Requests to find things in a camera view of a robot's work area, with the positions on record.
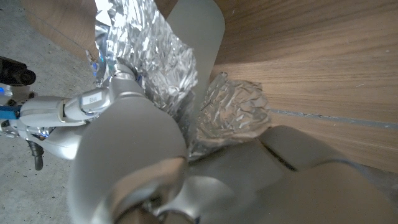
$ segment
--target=sticker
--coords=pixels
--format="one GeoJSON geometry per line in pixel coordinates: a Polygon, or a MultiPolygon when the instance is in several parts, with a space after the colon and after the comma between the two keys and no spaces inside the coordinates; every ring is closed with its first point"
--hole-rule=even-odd
{"type": "Polygon", "coordinates": [[[102,100],[102,92],[83,97],[82,103],[83,103],[83,105],[88,105],[88,104],[92,104],[92,103],[95,103],[100,100],[102,100]]]}

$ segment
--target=silver foil wrap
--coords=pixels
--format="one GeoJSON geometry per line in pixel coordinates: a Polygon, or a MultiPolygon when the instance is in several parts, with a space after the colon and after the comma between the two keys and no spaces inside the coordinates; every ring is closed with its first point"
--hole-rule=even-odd
{"type": "Polygon", "coordinates": [[[197,84],[193,50],[175,36],[153,0],[96,0],[96,86],[106,86],[117,63],[137,74],[148,99],[171,115],[195,160],[224,146],[248,141],[269,126],[267,100],[259,83],[218,75],[193,119],[191,91],[197,84]]]}
{"type": "Polygon", "coordinates": [[[228,80],[219,74],[210,84],[189,145],[190,160],[222,147],[250,141],[271,126],[260,83],[228,80]]]}
{"type": "Polygon", "coordinates": [[[153,0],[96,0],[96,6],[97,86],[106,85],[115,64],[127,65],[148,99],[178,120],[197,84],[193,50],[173,34],[153,0]]]}

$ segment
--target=wooden board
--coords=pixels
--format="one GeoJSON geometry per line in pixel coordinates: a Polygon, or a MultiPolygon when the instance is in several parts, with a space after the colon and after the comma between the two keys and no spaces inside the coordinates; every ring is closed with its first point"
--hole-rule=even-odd
{"type": "Polygon", "coordinates": [[[326,142],[355,162],[398,173],[398,130],[275,113],[271,119],[274,125],[288,125],[326,142]]]}
{"type": "Polygon", "coordinates": [[[216,1],[213,74],[262,82],[271,106],[398,123],[398,1],[216,1]]]}
{"type": "MultiPolygon", "coordinates": [[[[95,46],[94,0],[22,0],[27,19],[41,34],[66,48],[82,60],[85,50],[98,55],[95,46]]],[[[156,0],[159,11],[167,17],[177,0],[156,0]]]]}

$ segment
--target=concrete floor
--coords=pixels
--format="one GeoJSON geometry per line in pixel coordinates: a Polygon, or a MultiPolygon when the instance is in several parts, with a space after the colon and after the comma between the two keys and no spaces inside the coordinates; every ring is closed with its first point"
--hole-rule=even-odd
{"type": "MultiPolygon", "coordinates": [[[[88,63],[33,30],[18,1],[0,0],[0,8],[0,55],[26,63],[36,73],[33,90],[70,97],[94,87],[88,63]]],[[[44,168],[36,171],[27,143],[1,136],[0,223],[69,223],[70,164],[45,153],[44,168]]],[[[367,170],[370,181],[398,208],[398,175],[367,170]]]]}

